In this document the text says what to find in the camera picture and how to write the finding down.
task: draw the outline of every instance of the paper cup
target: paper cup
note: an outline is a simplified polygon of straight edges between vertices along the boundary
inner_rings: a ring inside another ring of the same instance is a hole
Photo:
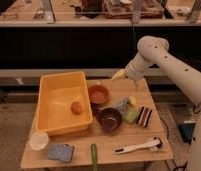
[[[47,133],[35,132],[31,135],[29,145],[32,150],[41,151],[50,144],[50,138]]]

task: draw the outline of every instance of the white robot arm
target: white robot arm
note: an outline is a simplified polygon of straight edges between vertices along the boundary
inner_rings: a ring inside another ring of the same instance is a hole
[[[201,171],[201,73],[169,54],[169,43],[165,39],[145,36],[139,40],[137,47],[136,57],[124,70],[126,76],[137,81],[144,76],[146,69],[156,64],[200,109],[187,169]]]

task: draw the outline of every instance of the blue sponge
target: blue sponge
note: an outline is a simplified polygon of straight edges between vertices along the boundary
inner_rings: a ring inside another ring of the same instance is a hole
[[[72,160],[73,152],[73,146],[67,144],[51,144],[48,158],[50,160],[60,160],[67,163]]]

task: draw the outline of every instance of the green vegetable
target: green vegetable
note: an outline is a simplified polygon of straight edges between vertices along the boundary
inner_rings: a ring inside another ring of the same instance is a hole
[[[123,120],[125,120],[129,124],[133,124],[137,120],[138,115],[138,109],[127,104],[126,114],[123,116]]]
[[[96,144],[91,144],[91,155],[93,171],[98,171],[98,155]]]

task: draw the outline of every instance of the orange plastic tub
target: orange plastic tub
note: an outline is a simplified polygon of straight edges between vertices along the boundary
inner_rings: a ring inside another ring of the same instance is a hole
[[[79,102],[82,112],[71,110]],[[58,135],[87,129],[93,121],[85,74],[70,72],[41,77],[35,129]]]

